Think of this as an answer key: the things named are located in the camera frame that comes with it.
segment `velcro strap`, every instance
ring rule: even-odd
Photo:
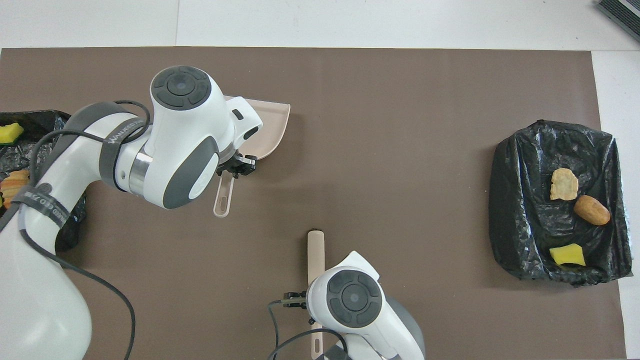
[[[32,209],[38,210],[44,216],[50,218],[53,222],[62,228],[69,218],[69,211],[60,204],[53,196],[34,188],[30,185],[23,186],[18,194],[11,200],[12,204],[25,204]]]
[[[133,134],[135,130],[143,127],[145,120],[139,117],[129,119],[120,125],[118,125],[102,142],[102,149],[100,150],[100,160],[98,162],[98,168],[100,170],[100,177],[102,181],[113,186],[116,189],[122,190],[118,187],[115,179],[116,162],[118,161],[118,155],[120,154],[120,147],[122,142],[127,136]]]

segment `round button pad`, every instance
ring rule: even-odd
[[[190,66],[162,70],[152,82],[151,94],[165,108],[190,110],[200,106],[211,94],[211,82],[205,72]]]
[[[365,327],[380,314],[380,286],[371,276],[361,271],[337,272],[329,280],[327,290],[329,311],[342,325],[350,328]]]

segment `beige dustpan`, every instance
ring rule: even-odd
[[[225,96],[225,100],[229,99],[232,97]],[[284,130],[287,128],[291,105],[251,99],[247,99],[247,102],[260,115],[263,125],[260,131],[240,146],[240,153],[254,155],[260,160],[271,154],[282,140]],[[217,217],[223,218],[229,214],[233,189],[234,177],[231,173],[224,171],[220,176],[216,203],[213,207],[213,213]]]

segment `food item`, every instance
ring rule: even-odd
[[[559,168],[551,175],[551,200],[573,200],[578,196],[578,178],[567,168]]]
[[[11,206],[11,200],[20,191],[24,185],[29,182],[29,170],[13,171],[9,176],[0,183],[0,192],[4,198],[4,206],[8,209]]]
[[[593,225],[604,225],[611,220],[611,213],[596,199],[589,195],[581,196],[573,207],[578,216]]]
[[[578,244],[569,244],[563,247],[555,247],[549,249],[551,257],[558,265],[565,263],[578,264],[586,266],[584,262],[584,254],[582,253],[582,247]]]
[[[24,132],[20,124],[14,122],[6,126],[0,126],[0,145],[13,145],[18,136]]]

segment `white floor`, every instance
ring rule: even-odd
[[[640,227],[640,174],[633,158],[640,153],[640,42],[594,3],[0,0],[0,50],[200,45],[593,51],[602,129],[618,139],[633,231]],[[640,259],[640,245],[634,250]],[[637,262],[634,269],[640,274]],[[640,275],[619,284],[627,356],[640,358]]]

